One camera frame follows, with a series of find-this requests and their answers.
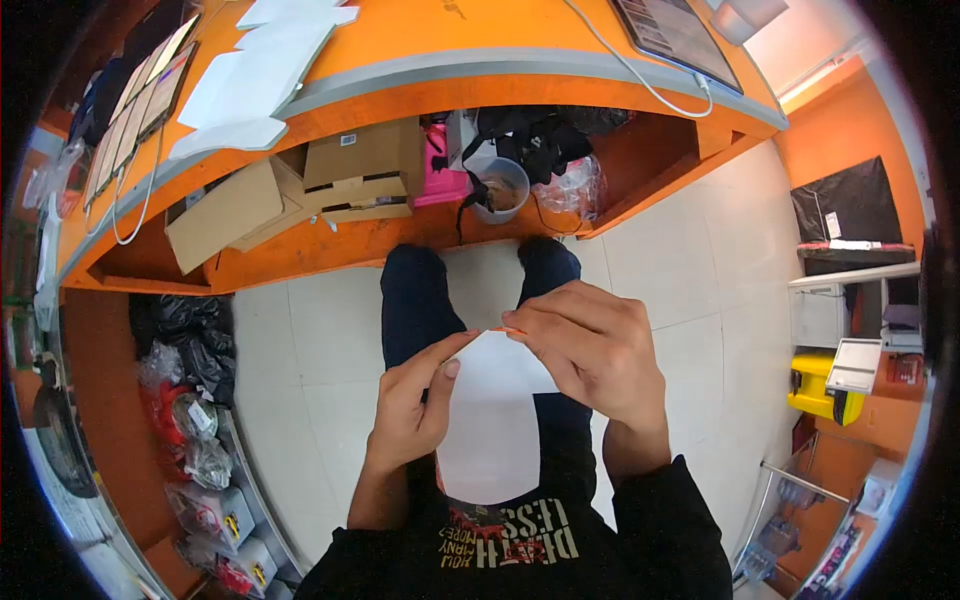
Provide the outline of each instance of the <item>white tile floor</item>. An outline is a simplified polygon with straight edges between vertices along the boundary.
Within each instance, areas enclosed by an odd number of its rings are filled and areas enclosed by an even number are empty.
[[[585,281],[647,303],[671,446],[686,456],[729,554],[756,494],[758,463],[785,458],[797,417],[785,401],[785,284],[801,275],[788,190],[767,142],[597,239],[566,241]],[[443,258],[467,326],[499,325],[519,296],[516,244]],[[338,271],[240,292],[234,302],[238,413],[305,564],[345,523],[363,462],[383,372],[379,278],[379,269]],[[604,421],[593,421],[598,451]],[[612,523],[612,487],[598,472],[593,504]]]

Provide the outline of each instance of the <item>fingernail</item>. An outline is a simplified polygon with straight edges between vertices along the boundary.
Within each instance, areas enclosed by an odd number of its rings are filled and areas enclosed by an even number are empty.
[[[448,360],[444,365],[444,375],[446,375],[450,379],[453,379],[454,377],[456,377],[458,372],[460,372],[459,359],[454,358],[454,359]]]

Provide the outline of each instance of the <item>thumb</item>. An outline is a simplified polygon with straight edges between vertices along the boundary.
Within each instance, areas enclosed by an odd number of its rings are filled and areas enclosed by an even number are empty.
[[[454,358],[440,365],[430,380],[430,391],[427,393],[420,431],[437,436],[439,440],[446,435],[446,428],[450,423],[450,397],[453,395],[453,384],[457,380],[458,372],[460,361]]]

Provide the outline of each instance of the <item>graphic print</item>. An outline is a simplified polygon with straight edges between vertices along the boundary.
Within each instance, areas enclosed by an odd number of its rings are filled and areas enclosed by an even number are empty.
[[[509,564],[554,564],[580,557],[564,505],[543,498],[515,509],[450,507],[440,530],[441,568],[498,568]]]

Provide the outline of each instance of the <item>yellow toolbox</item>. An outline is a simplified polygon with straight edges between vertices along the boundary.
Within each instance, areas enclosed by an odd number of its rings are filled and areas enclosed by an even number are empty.
[[[841,425],[849,425],[863,410],[863,394],[844,390],[828,390],[827,376],[833,366],[833,356],[824,354],[801,354],[793,357],[791,364],[792,391],[786,401],[800,410],[833,419]]]

